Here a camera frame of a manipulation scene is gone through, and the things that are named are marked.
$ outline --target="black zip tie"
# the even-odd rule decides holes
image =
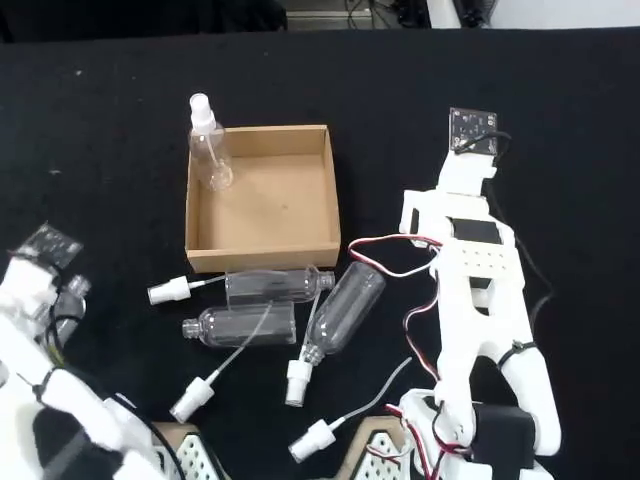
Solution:
[[[536,342],[522,343],[522,342],[519,342],[518,340],[514,340],[511,350],[505,353],[500,359],[500,361],[497,363],[498,368],[502,370],[502,367],[504,367],[504,364],[507,363],[507,360],[509,360],[512,356],[518,353],[522,353],[530,348],[538,348],[536,345]]]

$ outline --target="circuit board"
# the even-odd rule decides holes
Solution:
[[[19,253],[40,257],[64,269],[82,250],[82,244],[45,223],[18,249]]]
[[[468,140],[498,129],[498,115],[493,112],[451,108],[449,113],[449,150],[464,145]],[[498,139],[487,138],[469,147],[469,152],[496,155]]]

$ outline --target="bottle neck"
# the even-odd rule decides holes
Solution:
[[[310,363],[314,367],[317,366],[324,358],[324,352],[315,345],[306,345],[302,358],[305,362]]]
[[[320,290],[331,290],[336,284],[336,277],[333,272],[319,272],[318,287]]]
[[[184,338],[200,338],[202,327],[197,318],[188,318],[182,322],[182,336]]]

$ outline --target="red wire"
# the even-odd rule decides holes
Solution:
[[[436,294],[434,295],[433,299],[429,303],[426,303],[425,305],[409,310],[405,314],[404,318],[402,319],[404,335],[405,335],[405,338],[407,339],[407,343],[409,344],[409,347],[411,348],[411,350],[413,350],[413,352],[418,357],[418,360],[420,361],[420,364],[422,365],[422,367],[427,372],[429,372],[429,374],[431,374],[431,376],[435,379],[436,382],[440,381],[440,375],[438,374],[438,369],[435,366],[433,366],[431,362],[429,362],[426,355],[422,352],[422,350],[418,348],[418,346],[412,340],[411,334],[409,333],[409,321],[411,320],[413,315],[417,313],[425,313],[431,310],[435,306],[437,300],[438,300],[438,292],[436,291]]]
[[[414,234],[404,234],[404,233],[393,233],[391,235],[384,235],[381,237],[364,237],[364,238],[358,238],[356,240],[353,240],[349,246],[347,247],[347,252],[349,253],[350,256],[352,256],[353,258],[355,258],[356,260],[359,260],[363,263],[366,263],[369,266],[374,267],[376,270],[379,270],[383,273],[386,273],[389,276],[392,277],[397,277],[397,278],[404,278],[407,277],[409,275],[413,275],[414,273],[417,273],[417,271],[414,270],[422,270],[422,269],[426,269],[428,268],[428,265],[423,265],[421,267],[417,267],[416,269],[413,270],[409,270],[408,272],[403,272],[403,273],[397,273],[397,272],[392,272],[391,270],[389,270],[387,267],[385,267],[382,263],[367,257],[366,255],[360,253],[360,252],[356,252],[354,250],[354,247],[356,247],[357,245],[361,245],[361,244],[367,244],[367,243],[374,243],[374,242],[379,242],[382,240],[390,240],[390,239],[406,239],[406,240],[418,240],[418,241],[422,241],[422,242],[426,242],[430,245],[436,246],[436,247],[440,247],[442,246],[441,242],[438,242],[437,240],[433,240],[432,238],[429,237],[425,237],[424,235],[414,235]]]
[[[440,454],[438,455],[438,460],[436,460],[436,464],[433,467],[433,473],[431,474],[431,480],[438,480],[440,478],[440,463],[444,458],[445,451],[440,450]]]
[[[378,450],[376,450],[375,448],[373,448],[370,445],[367,445],[366,450],[367,450],[367,452],[369,452],[374,457],[378,457],[379,459],[381,459],[383,462],[387,461],[387,462],[394,463],[397,466],[400,466],[400,462],[398,460],[396,460],[398,457],[400,457],[400,455],[390,455],[388,457],[385,457],[382,452],[379,452]]]
[[[399,408],[396,408],[393,405],[386,404],[385,409],[391,412],[393,415],[402,418],[402,410],[400,410]],[[416,442],[416,445],[418,446],[418,455],[420,456],[420,463],[422,464],[422,470],[424,471],[424,478],[425,480],[432,480],[431,476],[429,475],[429,468],[428,468],[429,463],[427,462],[427,457],[425,454],[425,449],[424,449],[424,444],[422,443],[422,439],[420,438],[420,435],[418,435],[418,431],[413,425],[411,425],[409,422],[406,422],[406,424],[407,424],[407,427],[409,428],[409,431],[411,432],[411,435],[413,436],[413,440]]]

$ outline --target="robotic arm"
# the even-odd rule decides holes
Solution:
[[[560,447],[549,375],[533,342],[522,295],[524,275],[514,233],[490,215],[480,194],[482,182],[496,172],[497,138],[506,136],[496,127],[494,113],[452,109],[450,151],[438,185],[426,192],[405,191],[400,222],[401,233],[442,244],[431,270],[439,288],[440,379],[434,401],[412,390],[400,409],[420,432],[431,465],[441,447],[434,432],[445,442],[467,447],[465,454],[443,459],[440,473],[447,480],[551,478],[533,456],[554,455]],[[472,402],[469,375],[479,355],[495,362],[519,408]]]
[[[144,424],[117,403],[103,401],[47,354],[45,337],[51,325],[49,312],[59,298],[59,272],[80,249],[79,243],[43,225],[12,254],[0,284],[3,472],[10,471],[10,478],[42,478],[32,423],[40,410],[49,407],[71,414],[92,443],[122,453],[114,478],[165,479]]]

